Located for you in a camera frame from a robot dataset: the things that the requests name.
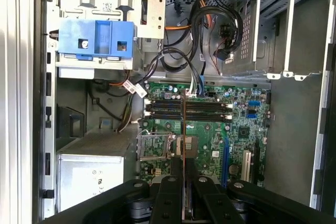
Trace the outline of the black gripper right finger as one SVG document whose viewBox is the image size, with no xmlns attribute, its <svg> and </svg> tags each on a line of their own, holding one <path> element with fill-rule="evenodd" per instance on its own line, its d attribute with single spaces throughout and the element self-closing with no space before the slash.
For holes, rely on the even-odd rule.
<svg viewBox="0 0 336 224">
<path fill-rule="evenodd" d="M 243 180 L 224 188 L 201 175 L 192 158 L 185 161 L 185 176 L 196 196 L 196 212 L 211 223 L 335 223 L 331 215 Z"/>
</svg>

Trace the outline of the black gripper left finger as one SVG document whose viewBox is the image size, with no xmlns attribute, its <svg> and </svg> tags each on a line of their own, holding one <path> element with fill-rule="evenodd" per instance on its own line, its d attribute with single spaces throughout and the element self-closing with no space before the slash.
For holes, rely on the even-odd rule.
<svg viewBox="0 0 336 224">
<path fill-rule="evenodd" d="M 171 159 L 171 173 L 159 183 L 129 180 L 65 211 L 43 223 L 181 223 L 182 162 Z"/>
</svg>

